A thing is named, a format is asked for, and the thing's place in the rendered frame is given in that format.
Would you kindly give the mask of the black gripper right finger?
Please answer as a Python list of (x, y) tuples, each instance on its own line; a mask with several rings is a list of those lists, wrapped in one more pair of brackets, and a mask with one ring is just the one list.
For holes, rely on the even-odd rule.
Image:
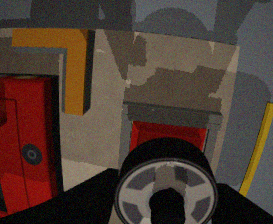
[(220, 198), (210, 224), (273, 224), (273, 216), (230, 185), (217, 184)]

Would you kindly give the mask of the yellow rectangular outline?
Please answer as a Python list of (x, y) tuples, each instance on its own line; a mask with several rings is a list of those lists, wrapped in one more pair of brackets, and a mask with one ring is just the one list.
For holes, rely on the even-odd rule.
[(258, 132), (256, 143), (254, 143), (252, 159), (250, 159), (249, 167), (246, 169), (246, 175), (240, 188), (242, 196), (246, 196), (250, 183), (252, 183), (254, 172), (256, 172), (258, 160), (260, 160), (262, 149), (265, 147), (266, 136), (268, 136), (270, 125), (272, 125), (273, 104), (266, 103), (264, 117), (261, 120), (260, 132)]

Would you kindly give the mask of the black wheel with grey rim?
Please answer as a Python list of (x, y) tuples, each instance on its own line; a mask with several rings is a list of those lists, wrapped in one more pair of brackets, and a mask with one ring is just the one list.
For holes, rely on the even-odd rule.
[(152, 224), (152, 196), (173, 188), (183, 196), (185, 224), (207, 224), (216, 213), (218, 192), (207, 157), (191, 141), (159, 137), (125, 157), (113, 204), (124, 224)]

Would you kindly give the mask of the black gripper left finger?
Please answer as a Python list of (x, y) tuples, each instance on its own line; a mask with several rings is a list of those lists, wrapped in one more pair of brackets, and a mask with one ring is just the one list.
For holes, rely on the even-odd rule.
[(0, 217), (0, 224), (109, 224), (117, 177), (117, 169), (105, 169), (51, 200)]

